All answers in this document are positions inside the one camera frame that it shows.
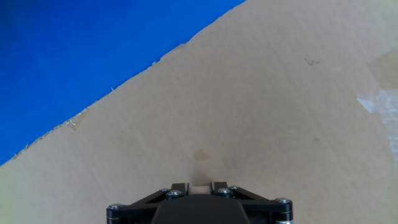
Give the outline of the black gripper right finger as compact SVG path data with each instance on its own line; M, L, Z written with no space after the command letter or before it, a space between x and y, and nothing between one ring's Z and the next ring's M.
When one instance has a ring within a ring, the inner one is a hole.
M293 224L293 202L290 199L267 199L242 187L228 186L227 182L212 182L210 193L238 202L241 207L239 214L248 218L249 223Z

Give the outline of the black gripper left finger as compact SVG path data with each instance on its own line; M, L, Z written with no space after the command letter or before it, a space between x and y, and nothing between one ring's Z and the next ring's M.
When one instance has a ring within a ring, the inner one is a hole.
M187 196L188 189L188 183L172 184L171 188L162 188L130 205L109 205L106 208L106 223L134 223L142 217L152 217L162 202Z

